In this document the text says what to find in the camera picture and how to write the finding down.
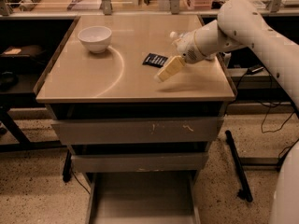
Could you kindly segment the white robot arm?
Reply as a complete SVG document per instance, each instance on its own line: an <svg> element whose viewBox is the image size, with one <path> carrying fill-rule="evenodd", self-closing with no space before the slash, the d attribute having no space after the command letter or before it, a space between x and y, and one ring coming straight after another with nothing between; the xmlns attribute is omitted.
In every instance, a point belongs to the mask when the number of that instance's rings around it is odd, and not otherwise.
<svg viewBox="0 0 299 224"><path fill-rule="evenodd" d="M155 79L164 82L187 63L213 53L249 48L299 109L299 45L270 27L247 0L230 0L209 24L170 35L178 54L167 60ZM299 224L299 142L287 153L279 172L269 224Z"/></svg>

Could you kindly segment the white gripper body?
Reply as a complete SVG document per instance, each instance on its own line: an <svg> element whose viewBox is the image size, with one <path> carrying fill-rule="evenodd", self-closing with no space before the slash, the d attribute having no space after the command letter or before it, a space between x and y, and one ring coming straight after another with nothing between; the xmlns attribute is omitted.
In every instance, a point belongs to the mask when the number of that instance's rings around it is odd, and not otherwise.
<svg viewBox="0 0 299 224"><path fill-rule="evenodd" d="M195 35L196 32L179 34L173 42L178 54L189 64L203 61L206 57L198 48Z"/></svg>

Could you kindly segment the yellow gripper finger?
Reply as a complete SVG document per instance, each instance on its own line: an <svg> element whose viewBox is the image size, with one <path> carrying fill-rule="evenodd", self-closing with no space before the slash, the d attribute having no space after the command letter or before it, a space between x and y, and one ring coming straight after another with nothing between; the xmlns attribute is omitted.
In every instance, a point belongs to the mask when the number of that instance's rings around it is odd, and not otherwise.
<svg viewBox="0 0 299 224"><path fill-rule="evenodd" d="M170 57L163 67L155 75L154 79L157 82L165 82L170 77L177 74L185 66L184 59L181 56Z"/></svg>

